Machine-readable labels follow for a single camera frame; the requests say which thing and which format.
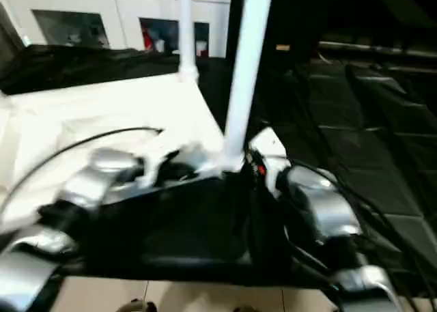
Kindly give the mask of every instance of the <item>silver metal part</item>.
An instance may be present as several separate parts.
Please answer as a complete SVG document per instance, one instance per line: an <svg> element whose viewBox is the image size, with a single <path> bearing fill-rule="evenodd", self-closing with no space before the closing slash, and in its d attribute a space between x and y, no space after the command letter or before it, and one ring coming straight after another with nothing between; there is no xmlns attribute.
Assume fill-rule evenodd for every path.
<svg viewBox="0 0 437 312"><path fill-rule="evenodd" d="M393 286L391 285L389 276L384 271L384 269L380 268L379 266L362 266L361 268L353 270L341 270L334 276L334 280L336 283L340 284L340 286L342 286L344 290L351 293L379 289L386 294L387 300L393 305L394 309L388 311L402 311L399 298L397 297L397 294L395 293ZM350 310L368 311L357 309L358 305L364 304L365 302L366 301L360 303L350 303Z"/></svg>
<svg viewBox="0 0 437 312"><path fill-rule="evenodd" d="M74 174L57 198L70 201L89 211L96 210L124 172L134 171L138 160L129 153L101 148L90 158L90 164Z"/></svg>
<svg viewBox="0 0 437 312"><path fill-rule="evenodd" d="M0 256L0 306L25 312L38 297L57 264L24 252Z"/></svg>
<svg viewBox="0 0 437 312"><path fill-rule="evenodd" d="M121 152L111 148L100 148L95 150L90 156L89 166L105 172L119 172L136 168L138 160L128 152Z"/></svg>
<svg viewBox="0 0 437 312"><path fill-rule="evenodd" d="M318 240L362 233L348 201L337 191L301 188L307 197Z"/></svg>
<svg viewBox="0 0 437 312"><path fill-rule="evenodd" d="M362 233L353 209L337 191L332 174L326 177L305 167L295 166L287 175L290 184L298 185L307 199L307 208L314 221L316 240Z"/></svg>
<svg viewBox="0 0 437 312"><path fill-rule="evenodd" d="M335 181L335 177L326 172L326 177L332 178L332 181ZM287 175L288 182L294 183L299 186L303 186L308 189L320 189L320 190L335 190L334 184L322 177L320 174L312 172L312 170L307 169L306 167L295 166Z"/></svg>
<svg viewBox="0 0 437 312"><path fill-rule="evenodd" d="M18 244L29 244L48 254L65 253L76 247L66 233L39 224L21 230L6 250L11 251Z"/></svg>

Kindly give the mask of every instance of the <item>glass cabinet door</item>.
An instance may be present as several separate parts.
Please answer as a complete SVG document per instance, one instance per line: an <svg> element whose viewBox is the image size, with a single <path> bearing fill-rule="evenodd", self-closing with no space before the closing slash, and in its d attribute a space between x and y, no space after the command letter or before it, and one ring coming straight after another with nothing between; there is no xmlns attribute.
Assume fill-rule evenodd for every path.
<svg viewBox="0 0 437 312"><path fill-rule="evenodd" d="M143 49L159 53L179 53L179 29L176 20L140 18ZM197 56L208 56L210 25L196 22L195 51Z"/></svg>
<svg viewBox="0 0 437 312"><path fill-rule="evenodd" d="M126 48L115 0L8 0L32 44Z"/></svg>
<svg viewBox="0 0 437 312"><path fill-rule="evenodd" d="M109 48L99 14L34 10L33 15L48 44Z"/></svg>

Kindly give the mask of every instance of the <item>tiled floor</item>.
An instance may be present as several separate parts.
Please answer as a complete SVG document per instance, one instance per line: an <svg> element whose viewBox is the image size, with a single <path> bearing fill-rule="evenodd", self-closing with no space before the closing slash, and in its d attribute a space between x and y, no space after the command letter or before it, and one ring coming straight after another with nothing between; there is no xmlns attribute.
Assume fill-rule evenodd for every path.
<svg viewBox="0 0 437 312"><path fill-rule="evenodd" d="M52 312L116 312L135 298L154 302L159 312L232 312L244 305L260 312L333 311L317 291L72 277Z"/></svg>

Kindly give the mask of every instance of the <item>white platform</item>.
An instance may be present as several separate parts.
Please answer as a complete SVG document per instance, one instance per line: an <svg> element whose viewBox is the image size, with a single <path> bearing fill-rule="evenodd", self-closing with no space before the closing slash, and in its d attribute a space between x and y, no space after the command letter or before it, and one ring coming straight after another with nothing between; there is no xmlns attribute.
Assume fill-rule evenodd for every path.
<svg viewBox="0 0 437 312"><path fill-rule="evenodd" d="M153 158L183 143L198 142L211 156L223 146L223 135L197 85L180 82L178 74L4 97L0 124L3 197L38 161L75 141L117 128L165 129L158 138L153 132L127 132L66 152L15 196L4 216L7 228L28 221L37 206L50 203L59 185L96 147Z"/></svg>

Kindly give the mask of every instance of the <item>black fabric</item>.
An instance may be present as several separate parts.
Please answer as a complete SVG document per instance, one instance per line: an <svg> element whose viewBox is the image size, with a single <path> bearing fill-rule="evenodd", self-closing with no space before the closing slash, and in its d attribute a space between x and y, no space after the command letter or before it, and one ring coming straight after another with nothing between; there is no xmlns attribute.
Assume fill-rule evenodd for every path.
<svg viewBox="0 0 437 312"><path fill-rule="evenodd" d="M0 89L19 94L170 73L178 65L173 56L100 54L29 47L0 76ZM231 64L223 59L198 59L197 64L199 88L224 129ZM289 156L341 175L437 266L436 105L431 94L423 94L427 88L417 81L423 77L340 65L296 66L287 72L261 67L246 139L270 124ZM432 76L426 79L433 83ZM131 279L321 287L299 264L278 263L274 256L290 257L287 251L273 248L269 258L259 258L253 246L259 236L251 227L254 197L239 193L240 185L238 177L208 180L188 191L105 206L83 248L86 260L70 267L76 274ZM302 236L302 231L296 227L291 234ZM420 291L411 265L383 239L380 244L377 250L395 277ZM270 268L278 265L281 272Z"/></svg>

